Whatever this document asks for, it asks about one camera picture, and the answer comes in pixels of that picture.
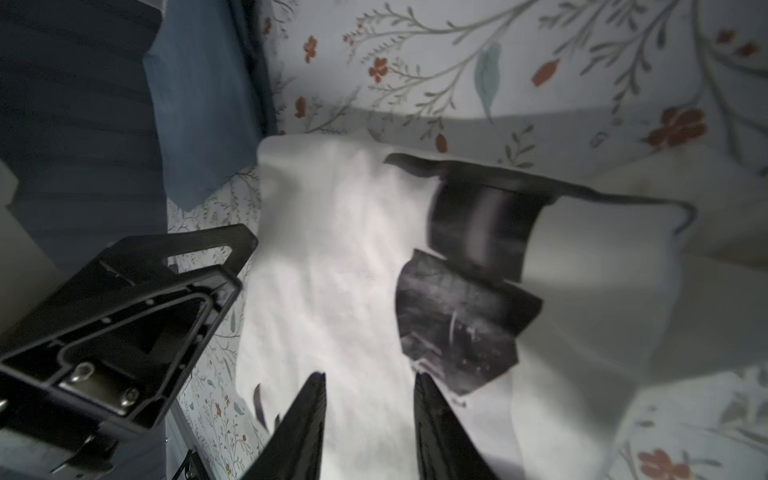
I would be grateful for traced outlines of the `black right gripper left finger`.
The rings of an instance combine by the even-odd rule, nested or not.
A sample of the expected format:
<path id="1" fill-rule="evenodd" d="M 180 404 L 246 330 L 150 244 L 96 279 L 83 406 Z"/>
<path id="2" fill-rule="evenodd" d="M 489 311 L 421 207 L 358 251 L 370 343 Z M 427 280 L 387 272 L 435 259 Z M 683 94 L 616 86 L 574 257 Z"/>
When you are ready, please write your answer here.
<path id="1" fill-rule="evenodd" d="M 326 407 L 326 375 L 314 372 L 242 479 L 319 479 Z"/>

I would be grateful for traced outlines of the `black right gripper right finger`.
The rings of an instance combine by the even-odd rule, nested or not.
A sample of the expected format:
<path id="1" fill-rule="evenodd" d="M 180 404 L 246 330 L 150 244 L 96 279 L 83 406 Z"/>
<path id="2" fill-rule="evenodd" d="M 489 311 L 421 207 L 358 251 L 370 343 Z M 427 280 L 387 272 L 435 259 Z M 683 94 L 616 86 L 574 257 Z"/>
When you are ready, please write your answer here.
<path id="1" fill-rule="evenodd" d="M 427 373 L 415 377 L 414 421 L 420 479 L 498 479 Z"/>

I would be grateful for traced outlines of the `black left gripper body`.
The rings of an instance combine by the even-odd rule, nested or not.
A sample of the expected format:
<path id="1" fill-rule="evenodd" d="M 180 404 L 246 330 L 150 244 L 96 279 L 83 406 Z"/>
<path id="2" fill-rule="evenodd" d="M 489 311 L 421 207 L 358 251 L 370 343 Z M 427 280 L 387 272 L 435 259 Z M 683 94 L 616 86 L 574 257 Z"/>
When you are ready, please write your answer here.
<path id="1" fill-rule="evenodd" d="M 34 479 L 162 475 L 156 335 L 1 338 L 1 467 Z"/>

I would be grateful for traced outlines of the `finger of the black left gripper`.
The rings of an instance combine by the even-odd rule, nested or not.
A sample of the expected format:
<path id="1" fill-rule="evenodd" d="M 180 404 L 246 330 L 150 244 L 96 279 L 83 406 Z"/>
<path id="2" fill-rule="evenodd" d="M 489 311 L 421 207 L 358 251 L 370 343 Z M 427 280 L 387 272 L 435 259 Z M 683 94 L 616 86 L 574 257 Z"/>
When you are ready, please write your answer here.
<path id="1" fill-rule="evenodd" d="M 90 339 L 156 335 L 162 343 L 161 418 L 234 305 L 257 237 L 242 224 L 124 238 L 5 335 Z"/>

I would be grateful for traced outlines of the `white t-shirt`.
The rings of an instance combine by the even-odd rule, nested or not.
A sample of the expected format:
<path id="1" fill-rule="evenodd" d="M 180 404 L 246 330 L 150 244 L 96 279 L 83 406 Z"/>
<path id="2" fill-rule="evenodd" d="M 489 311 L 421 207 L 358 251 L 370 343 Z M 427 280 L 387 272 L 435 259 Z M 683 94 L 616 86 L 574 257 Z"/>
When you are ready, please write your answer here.
<path id="1" fill-rule="evenodd" d="M 767 475 L 767 187 L 682 147 L 586 182 L 387 146 L 260 148 L 236 386 L 326 375 L 320 477 L 420 479 L 429 374 L 498 479 Z"/>

